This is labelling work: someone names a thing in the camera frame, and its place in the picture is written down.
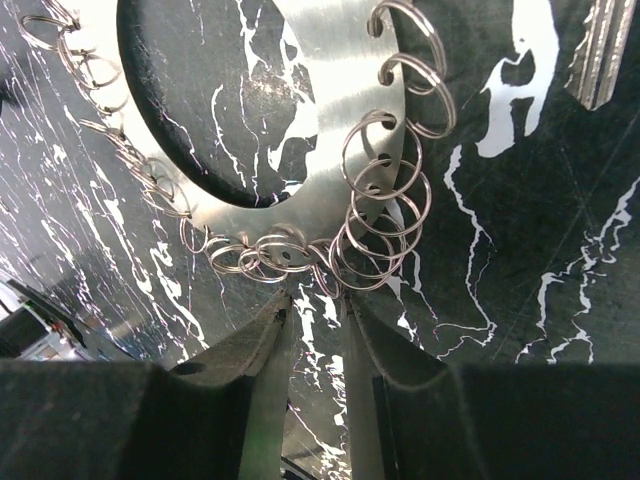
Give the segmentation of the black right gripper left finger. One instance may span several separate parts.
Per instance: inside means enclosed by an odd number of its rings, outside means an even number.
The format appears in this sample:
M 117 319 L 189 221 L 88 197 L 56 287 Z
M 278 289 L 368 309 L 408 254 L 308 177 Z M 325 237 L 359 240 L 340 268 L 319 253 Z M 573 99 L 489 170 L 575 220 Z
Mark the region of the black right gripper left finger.
M 171 369 L 26 358 L 44 337 L 1 323 L 5 479 L 278 479 L 292 299 L 276 292 L 223 341 Z

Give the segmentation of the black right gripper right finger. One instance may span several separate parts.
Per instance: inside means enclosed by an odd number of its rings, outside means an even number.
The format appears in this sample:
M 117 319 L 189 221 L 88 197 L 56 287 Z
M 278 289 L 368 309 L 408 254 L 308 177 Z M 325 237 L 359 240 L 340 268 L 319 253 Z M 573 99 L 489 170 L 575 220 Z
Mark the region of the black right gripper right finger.
M 447 364 L 340 301 L 356 479 L 635 479 L 633 364 Z

